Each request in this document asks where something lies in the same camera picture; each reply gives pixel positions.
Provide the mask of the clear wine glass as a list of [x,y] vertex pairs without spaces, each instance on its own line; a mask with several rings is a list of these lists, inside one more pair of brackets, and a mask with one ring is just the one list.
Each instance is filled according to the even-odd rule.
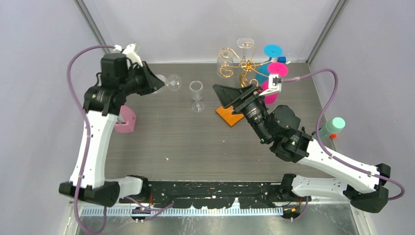
[[189,85],[191,91],[191,98],[194,101],[191,105],[191,108],[195,112],[202,112],[205,108],[204,103],[202,102],[203,98],[203,84],[201,81],[192,81]]
[[160,94],[166,90],[178,91],[182,86],[182,80],[177,74],[171,74],[168,77],[165,77],[161,74],[156,74],[156,77],[164,82],[164,86],[155,91],[153,94]]

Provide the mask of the pink wine glass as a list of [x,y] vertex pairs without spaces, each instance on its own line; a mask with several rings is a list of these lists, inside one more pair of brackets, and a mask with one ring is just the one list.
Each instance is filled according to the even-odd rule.
[[266,105],[275,103],[282,90],[282,78],[288,74],[285,63],[272,62],[268,65],[268,78],[261,84],[264,102]]

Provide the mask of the blue wine glass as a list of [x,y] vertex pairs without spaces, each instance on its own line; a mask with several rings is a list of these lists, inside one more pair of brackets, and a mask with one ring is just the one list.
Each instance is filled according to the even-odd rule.
[[258,73],[255,74],[255,79],[259,82],[259,85],[262,85],[268,80],[268,65],[273,59],[277,59],[283,54],[283,49],[278,45],[268,44],[264,47],[264,53],[268,56],[268,60],[262,62],[261,65],[256,68]]

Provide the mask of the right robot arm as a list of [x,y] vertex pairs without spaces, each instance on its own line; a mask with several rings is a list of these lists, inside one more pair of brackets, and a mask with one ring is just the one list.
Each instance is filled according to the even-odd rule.
[[290,107],[279,105],[268,112],[256,86],[233,88],[215,84],[213,90],[222,107],[231,108],[233,114],[242,114],[260,142],[269,145],[279,159],[329,174],[329,178],[285,174],[279,188],[282,199],[333,198],[349,201],[353,207],[370,213],[380,212],[388,203],[389,191],[385,187],[391,173],[388,165],[368,165],[339,153],[329,156],[324,145],[300,130],[300,118]]

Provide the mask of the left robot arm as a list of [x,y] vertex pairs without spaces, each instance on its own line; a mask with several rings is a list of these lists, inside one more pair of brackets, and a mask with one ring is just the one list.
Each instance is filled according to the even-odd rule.
[[137,202],[149,199],[145,177],[129,175],[105,179],[105,161],[110,137],[120,116],[121,107],[131,94],[147,95],[164,83],[135,52],[106,54],[101,58],[100,85],[84,94],[81,108],[88,118],[74,171],[68,182],[59,185],[59,193],[81,201],[112,207],[120,198],[132,196]]

